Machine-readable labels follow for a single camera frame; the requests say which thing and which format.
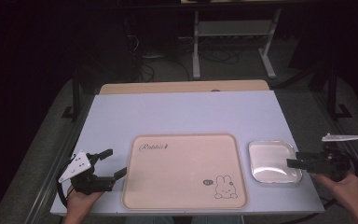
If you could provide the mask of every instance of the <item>pink tray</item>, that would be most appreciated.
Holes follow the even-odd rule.
[[[122,199],[130,210],[243,208],[248,197],[234,136],[136,137]]]

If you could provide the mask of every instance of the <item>wire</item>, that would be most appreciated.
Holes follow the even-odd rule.
[[[176,61],[176,60],[168,59],[168,58],[163,58],[163,59],[152,60],[152,61],[150,61],[150,62],[145,62],[145,63],[157,63],[157,62],[171,62],[171,63],[179,64],[181,67],[183,67],[183,69],[184,69],[185,72],[186,72],[187,81],[190,81],[190,74],[188,73],[187,68],[186,68],[182,63],[179,63],[179,62]]]

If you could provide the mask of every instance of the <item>table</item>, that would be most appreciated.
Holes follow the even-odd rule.
[[[84,150],[92,154],[112,148],[113,156],[99,161],[95,172],[98,176],[112,176],[115,171],[127,166],[132,140],[138,135],[150,133],[233,134],[240,151],[249,195],[248,204],[235,210],[130,211],[121,203],[125,180],[120,179],[113,190],[106,192],[94,205],[92,214],[254,215],[306,214],[324,210],[310,176],[306,173],[303,173],[301,181],[292,184],[260,183],[252,177],[248,153],[250,142],[281,140],[297,150],[275,94],[269,91],[264,81],[106,85],[100,95],[95,97],[75,153]],[[63,187],[67,189],[69,184],[66,181]],[[66,209],[58,196],[50,212],[65,215]]]

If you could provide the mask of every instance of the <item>metal stand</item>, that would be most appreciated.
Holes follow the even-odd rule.
[[[260,54],[261,60],[263,61],[264,67],[266,68],[267,75],[269,78],[276,77],[274,69],[272,68],[271,63],[269,62],[268,53],[269,53],[269,46],[271,45],[272,38],[274,37],[275,29],[277,27],[280,14],[281,14],[281,9],[279,8],[275,11],[274,18],[272,19],[271,25],[269,27],[267,43],[264,46],[264,48],[258,50],[258,53]]]
[[[275,34],[281,9],[276,9],[272,20],[261,21],[200,21],[199,12],[195,12],[194,19],[194,51],[193,51],[193,78],[200,79],[199,36],[220,35],[266,35],[267,43],[259,49],[261,60],[269,78],[275,78],[275,72],[269,62],[269,46]]]

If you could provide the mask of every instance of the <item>dark background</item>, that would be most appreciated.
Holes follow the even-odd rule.
[[[125,15],[66,11],[55,0],[0,1],[0,201],[57,93],[75,72],[89,92],[137,78],[124,35]],[[192,35],[188,14],[151,15],[138,13],[133,30],[145,40]],[[170,24],[177,33],[159,35]],[[307,69],[327,60],[358,96],[358,2],[284,9],[276,37],[290,36],[300,38],[293,67]]]

